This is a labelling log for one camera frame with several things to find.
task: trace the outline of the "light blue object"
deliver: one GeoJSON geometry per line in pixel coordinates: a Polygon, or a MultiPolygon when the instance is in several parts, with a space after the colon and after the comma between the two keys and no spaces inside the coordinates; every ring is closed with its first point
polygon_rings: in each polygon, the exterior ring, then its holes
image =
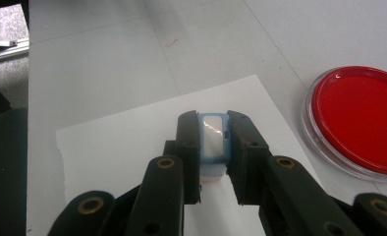
{"type": "Polygon", "coordinates": [[[197,117],[200,135],[199,173],[205,177],[223,176],[231,159],[230,117],[225,113],[201,113],[197,117]]]}

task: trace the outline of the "floor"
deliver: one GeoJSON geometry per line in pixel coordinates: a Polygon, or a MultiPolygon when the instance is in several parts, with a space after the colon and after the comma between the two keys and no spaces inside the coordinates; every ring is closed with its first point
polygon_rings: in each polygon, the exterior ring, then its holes
{"type": "MultiPolygon", "coordinates": [[[[0,9],[0,40],[28,37],[28,28],[20,5],[0,9]]],[[[13,108],[28,106],[28,56],[0,61],[0,91],[13,108]]]]}

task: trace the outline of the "speckled floor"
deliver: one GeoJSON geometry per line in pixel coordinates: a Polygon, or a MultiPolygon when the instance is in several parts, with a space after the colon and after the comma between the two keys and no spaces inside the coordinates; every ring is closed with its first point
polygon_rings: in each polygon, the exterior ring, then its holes
{"type": "MultiPolygon", "coordinates": [[[[0,9],[0,40],[28,37],[28,28],[20,5],[0,9]]],[[[0,91],[12,107],[28,106],[28,57],[17,56],[0,61],[0,91]]]]}

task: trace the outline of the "clear plastic container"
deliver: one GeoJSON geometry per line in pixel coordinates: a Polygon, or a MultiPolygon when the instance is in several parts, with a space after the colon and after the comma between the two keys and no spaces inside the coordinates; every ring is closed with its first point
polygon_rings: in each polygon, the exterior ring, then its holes
{"type": "Polygon", "coordinates": [[[361,179],[387,182],[387,73],[344,67],[319,76],[304,101],[304,129],[320,156],[361,179]]]}

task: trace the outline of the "transparent rim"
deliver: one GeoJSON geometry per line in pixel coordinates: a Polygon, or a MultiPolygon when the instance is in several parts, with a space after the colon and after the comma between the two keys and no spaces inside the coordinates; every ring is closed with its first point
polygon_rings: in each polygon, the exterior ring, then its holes
{"type": "Polygon", "coordinates": [[[316,89],[316,86],[319,82],[329,73],[332,73],[340,68],[332,69],[320,75],[311,85],[309,91],[304,100],[304,109],[303,109],[303,123],[304,129],[307,134],[307,138],[313,144],[313,147],[316,153],[319,153],[325,159],[327,159],[330,163],[337,166],[338,168],[344,170],[345,172],[356,176],[360,179],[364,180],[372,180],[377,182],[387,182],[387,175],[382,173],[377,173],[361,167],[352,161],[348,160],[341,153],[339,153],[336,149],[334,149],[331,144],[325,139],[319,130],[315,119],[312,113],[312,95],[316,89]]]}

